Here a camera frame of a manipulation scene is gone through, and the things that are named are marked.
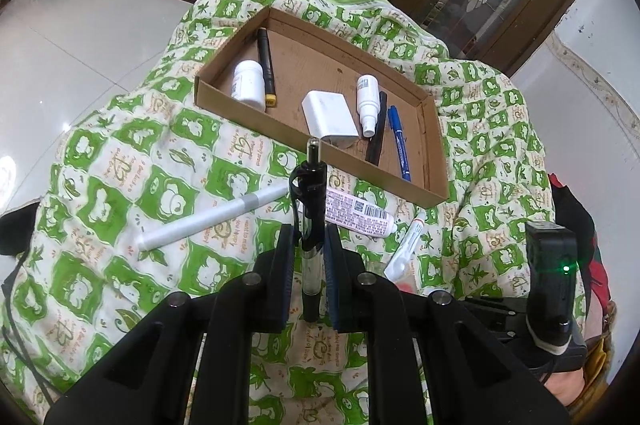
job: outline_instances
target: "white rectangular object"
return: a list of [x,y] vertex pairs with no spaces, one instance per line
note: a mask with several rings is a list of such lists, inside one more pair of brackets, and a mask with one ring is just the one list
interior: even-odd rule
[[309,134],[328,144],[346,149],[359,138],[349,106],[340,93],[309,91],[302,101]]

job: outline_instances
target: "brown cardboard tray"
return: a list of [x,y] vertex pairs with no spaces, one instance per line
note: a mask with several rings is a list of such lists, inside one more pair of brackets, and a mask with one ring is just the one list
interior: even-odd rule
[[[236,64],[244,59],[258,60],[255,31],[260,26],[269,30],[278,95],[277,106],[266,113],[229,96]],[[362,138],[356,112],[356,82],[364,74],[375,76],[388,95],[387,106],[398,108],[411,182],[402,179],[388,120],[380,166],[364,161],[368,140]],[[198,107],[304,152],[309,134],[302,100],[310,90],[342,93],[361,137],[345,150],[323,144],[324,161],[423,208],[447,199],[447,170],[433,98],[373,55],[293,15],[265,8],[242,25],[198,72],[195,102]]]

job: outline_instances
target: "blue pen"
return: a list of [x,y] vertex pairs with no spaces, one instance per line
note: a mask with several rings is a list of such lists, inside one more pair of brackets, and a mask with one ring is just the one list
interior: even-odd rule
[[409,159],[406,156],[406,147],[404,146],[404,135],[402,134],[402,124],[400,123],[400,116],[398,116],[398,109],[395,106],[391,106],[388,110],[389,125],[396,137],[396,147],[398,147],[398,159],[400,160],[400,170],[402,171],[402,179],[411,181],[411,174],[409,174]]

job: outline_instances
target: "patterned cloth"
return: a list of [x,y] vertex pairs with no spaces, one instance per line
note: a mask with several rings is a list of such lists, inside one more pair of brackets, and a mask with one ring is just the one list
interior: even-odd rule
[[[542,145],[506,76],[450,59],[441,41],[385,0],[198,0],[143,84],[69,131],[51,168],[10,302],[30,357],[60,390],[168,293],[218,290],[251,269],[257,254],[276,243],[280,224],[292,222],[283,198],[161,249],[138,253],[132,246],[143,228],[284,181],[303,159],[194,105],[197,70],[269,5],[349,40],[434,95],[449,199],[426,210],[412,262],[418,292],[527,294],[524,221],[554,214]],[[398,231],[385,239],[341,234],[367,265],[388,262],[418,207],[339,170],[330,171],[329,181],[394,215]],[[254,337],[251,423],[366,423],[364,336],[337,335],[326,315],[308,326],[300,309],[296,264],[286,330]],[[581,284],[576,314],[581,324]],[[2,318],[6,323],[6,312]],[[48,404],[33,374],[8,344],[0,345],[2,380],[41,421]]]

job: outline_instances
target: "silver bolt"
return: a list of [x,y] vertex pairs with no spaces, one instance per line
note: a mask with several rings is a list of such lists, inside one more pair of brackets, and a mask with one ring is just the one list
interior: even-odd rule
[[371,286],[376,283],[376,276],[371,272],[363,271],[358,275],[358,282],[363,286]]
[[182,306],[190,298],[191,297],[189,297],[184,291],[176,291],[166,298],[166,303],[172,308],[177,308]]
[[436,304],[439,304],[440,306],[446,306],[453,300],[453,297],[451,296],[451,294],[448,291],[444,291],[444,290],[434,291],[431,294],[431,298]]
[[255,286],[256,284],[260,284],[262,277],[256,271],[250,271],[242,275],[242,282],[247,286]]

